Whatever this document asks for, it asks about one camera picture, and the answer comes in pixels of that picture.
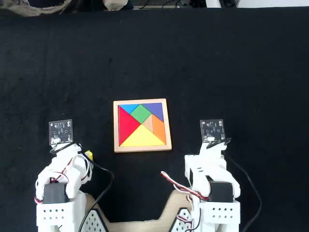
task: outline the black fabric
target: black fabric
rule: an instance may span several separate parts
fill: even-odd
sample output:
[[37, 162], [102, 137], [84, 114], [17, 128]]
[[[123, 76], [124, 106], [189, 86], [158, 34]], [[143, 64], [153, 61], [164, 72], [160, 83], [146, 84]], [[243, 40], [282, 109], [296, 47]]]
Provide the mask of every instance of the black fabric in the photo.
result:
[[[5, 18], [0, 24], [1, 230], [35, 231], [34, 182], [49, 164], [48, 122], [115, 172], [100, 206], [110, 221], [158, 218], [199, 120], [223, 118], [228, 154], [264, 205], [250, 231], [308, 228], [309, 8], [153, 10]], [[166, 98], [172, 151], [114, 154], [114, 100]], [[257, 210], [245, 176], [242, 223]], [[82, 187], [95, 197], [108, 176]]]

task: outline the wire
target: wire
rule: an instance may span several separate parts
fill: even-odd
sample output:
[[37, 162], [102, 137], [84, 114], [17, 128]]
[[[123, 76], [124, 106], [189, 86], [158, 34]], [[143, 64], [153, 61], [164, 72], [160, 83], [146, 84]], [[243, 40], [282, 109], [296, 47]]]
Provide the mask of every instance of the wire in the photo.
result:
[[192, 203], [192, 198], [189, 195], [186, 195], [185, 197], [187, 201], [191, 204], [191, 210], [193, 210], [193, 203]]
[[69, 181], [69, 178], [68, 178], [65, 174], [60, 173], [60, 172], [52, 172], [52, 173], [58, 173], [60, 176], [64, 176], [64, 177], [68, 180], [68, 182], [70, 182], [70, 181]]
[[186, 194], [189, 193], [188, 191], [184, 191], [184, 190], [182, 190], [182, 189], [180, 189], [180, 188], [177, 188], [176, 185], [173, 185], [173, 186], [174, 186], [174, 188], [175, 188], [178, 192], [182, 192], [182, 193], [186, 193]]
[[39, 200], [36, 196], [34, 197], [34, 202], [35, 202], [36, 204], [42, 204], [42, 203], [43, 203], [43, 201], [42, 201], [42, 200]]
[[186, 224], [186, 223], [192, 224], [192, 220], [187, 220], [187, 219], [185, 219], [184, 217], [182, 217], [182, 216], [180, 216], [180, 215], [176, 215], [176, 218], [177, 218], [179, 221], [184, 222], [185, 224]]
[[249, 183], [252, 187], [252, 189], [254, 190], [258, 200], [259, 200], [259, 208], [258, 210], [256, 211], [255, 215], [247, 222], [247, 224], [244, 226], [244, 228], [242, 229], [241, 232], [246, 232], [247, 229], [252, 225], [252, 223], [257, 219], [257, 217], [259, 216], [261, 210], [262, 210], [262, 199], [261, 199], [261, 196], [259, 194], [259, 192], [257, 191], [254, 183], [252, 182], [251, 178], [249, 177], [248, 173], [246, 172], [246, 170], [244, 170], [238, 163], [236, 163], [230, 156], [228, 156], [226, 153], [224, 153], [224, 156], [227, 157], [238, 169], [240, 169], [247, 177], [247, 179], [249, 180]]
[[173, 1], [175, 1], [175, 0], [169, 0], [169, 1], [165, 2], [165, 3], [162, 5], [162, 8], [164, 8], [165, 5], [167, 5], [167, 4], [169, 4], [169, 3], [173, 2]]
[[177, 8], [178, 6], [178, 3], [180, 2], [181, 0], [177, 0], [176, 3], [175, 3], [175, 8]]
[[218, 144], [221, 144], [221, 143], [225, 143], [225, 145], [227, 145], [229, 142], [231, 141], [231, 138], [226, 138], [226, 139], [221, 139], [221, 140], [218, 140], [218, 141], [215, 141], [215, 142], [210, 142], [206, 149], [209, 149], [209, 148], [212, 148]]
[[101, 170], [105, 171], [105, 172], [108, 172], [108, 174], [111, 176], [111, 179], [110, 179], [110, 183], [108, 184], [108, 186], [102, 191], [102, 193], [98, 196], [98, 198], [95, 200], [95, 202], [93, 202], [93, 204], [91, 205], [91, 207], [88, 209], [87, 213], [85, 214], [82, 222], [81, 222], [81, 225], [79, 226], [79, 229], [78, 229], [78, 232], [81, 232], [82, 231], [82, 228], [83, 228], [83, 225], [88, 217], [88, 215], [90, 214], [91, 210], [95, 207], [95, 205], [101, 200], [101, 198], [107, 193], [107, 191], [111, 188], [112, 186], [112, 182], [114, 181], [114, 174], [106, 169], [106, 168], [103, 168], [101, 167], [100, 165], [98, 165], [97, 163], [94, 163], [85, 153], [82, 153], [83, 156], [85, 156], [85, 158], [90, 162], [92, 163], [94, 166], [96, 166], [97, 168], [100, 168]]
[[57, 152], [62, 151], [62, 150], [68, 148], [69, 146], [71, 146], [71, 145], [73, 145], [73, 144], [75, 144], [75, 142], [71, 142], [71, 143], [69, 143], [69, 144], [63, 146], [62, 148], [59, 148], [58, 150], [55, 150], [55, 149], [57, 148], [57, 145], [58, 145], [58, 144], [56, 144], [56, 146], [55, 146], [53, 149], [51, 149], [51, 150], [49, 151], [49, 153], [52, 154], [52, 155], [55, 155], [55, 154], [57, 154]]
[[201, 208], [199, 209], [199, 219], [198, 219], [198, 224], [197, 224], [197, 226], [194, 228], [194, 229], [187, 229], [187, 230], [185, 230], [184, 232], [187, 232], [187, 231], [195, 231], [198, 227], [199, 227], [199, 224], [200, 224], [200, 222], [201, 222], [201, 215], [202, 215], [202, 210], [201, 210]]
[[149, 2], [150, 2], [150, 0], [147, 0], [146, 3], [142, 7], [140, 7], [140, 10], [144, 9], [146, 6], [148, 6]]
[[171, 182], [172, 184], [174, 184], [175, 186], [177, 186], [181, 191], [186, 191], [187, 193], [191, 193], [191, 194], [197, 196], [198, 198], [200, 198], [200, 199], [202, 199], [202, 200], [204, 200], [204, 201], [209, 200], [208, 197], [202, 196], [200, 192], [195, 192], [195, 191], [193, 191], [193, 190], [191, 190], [191, 189], [189, 189], [189, 188], [187, 188], [187, 187], [185, 187], [185, 186], [183, 186], [183, 185], [177, 183], [177, 182], [174, 181], [172, 178], [170, 178], [170, 176], [169, 176], [166, 172], [161, 171], [160, 174], [161, 174], [164, 178], [166, 178], [169, 182]]

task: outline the yellow triangle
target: yellow triangle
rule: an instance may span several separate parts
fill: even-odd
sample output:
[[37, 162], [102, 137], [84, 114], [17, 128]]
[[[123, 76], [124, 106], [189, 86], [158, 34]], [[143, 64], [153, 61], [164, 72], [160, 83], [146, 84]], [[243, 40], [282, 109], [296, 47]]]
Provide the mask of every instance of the yellow triangle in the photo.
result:
[[156, 145], [165, 145], [165, 143], [159, 140], [150, 130], [141, 124], [120, 146]]

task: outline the green square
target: green square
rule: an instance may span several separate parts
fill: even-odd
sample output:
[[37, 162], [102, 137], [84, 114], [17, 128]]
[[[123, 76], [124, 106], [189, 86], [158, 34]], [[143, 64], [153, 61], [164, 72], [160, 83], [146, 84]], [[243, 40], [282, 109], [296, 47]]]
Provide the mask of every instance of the green square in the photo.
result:
[[136, 107], [136, 109], [131, 113], [131, 116], [140, 123], [143, 123], [149, 117], [149, 115], [151, 115], [151, 112], [142, 105]]

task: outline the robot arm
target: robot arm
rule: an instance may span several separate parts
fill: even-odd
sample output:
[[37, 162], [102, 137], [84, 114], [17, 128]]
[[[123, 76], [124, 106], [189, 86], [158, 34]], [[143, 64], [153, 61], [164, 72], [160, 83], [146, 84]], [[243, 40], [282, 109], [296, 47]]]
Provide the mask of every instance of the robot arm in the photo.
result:
[[[58, 145], [58, 149], [67, 145], [68, 143]], [[66, 183], [66, 195], [69, 199], [73, 199], [81, 185], [91, 180], [91, 164], [83, 155], [78, 153], [80, 151], [80, 146], [72, 144], [57, 152], [52, 162], [40, 172], [35, 184], [38, 201], [43, 201], [44, 187], [47, 184]]]
[[91, 180], [92, 153], [81, 154], [72, 141], [72, 121], [49, 123], [51, 154], [55, 155], [35, 182], [39, 232], [78, 232], [85, 216], [86, 196], [79, 189]]
[[200, 153], [184, 157], [185, 176], [191, 188], [165, 176], [177, 190], [188, 194], [187, 199], [192, 204], [191, 228], [182, 232], [238, 232], [240, 203], [236, 198], [240, 196], [240, 186], [226, 170], [222, 155], [229, 142], [225, 138], [223, 121], [202, 120], [201, 131]]

